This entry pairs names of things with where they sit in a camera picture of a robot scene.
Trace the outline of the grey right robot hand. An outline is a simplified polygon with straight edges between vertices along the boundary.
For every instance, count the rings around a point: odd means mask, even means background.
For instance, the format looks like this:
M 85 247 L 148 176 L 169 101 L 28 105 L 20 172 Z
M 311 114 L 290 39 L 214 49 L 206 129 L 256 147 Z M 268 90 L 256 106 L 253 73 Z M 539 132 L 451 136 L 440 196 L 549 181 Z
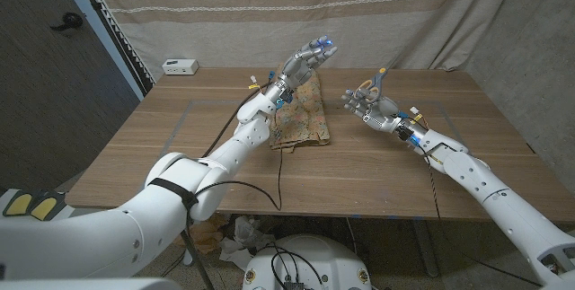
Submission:
M 419 145 L 428 130 L 414 119 L 403 115 L 397 104 L 377 88 L 348 89 L 341 98 L 344 108 L 377 131 L 396 134 L 402 141 Z

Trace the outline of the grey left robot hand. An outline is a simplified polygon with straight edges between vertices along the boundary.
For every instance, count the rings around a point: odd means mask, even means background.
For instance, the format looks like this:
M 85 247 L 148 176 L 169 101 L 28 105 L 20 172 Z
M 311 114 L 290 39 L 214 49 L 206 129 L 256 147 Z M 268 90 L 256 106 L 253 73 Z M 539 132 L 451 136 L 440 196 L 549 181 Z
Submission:
M 298 86 L 306 83 L 312 72 L 333 56 L 337 49 L 326 35 L 305 44 L 283 65 L 279 79 L 274 84 L 276 92 L 272 100 L 282 99 L 286 101 L 289 94 Z

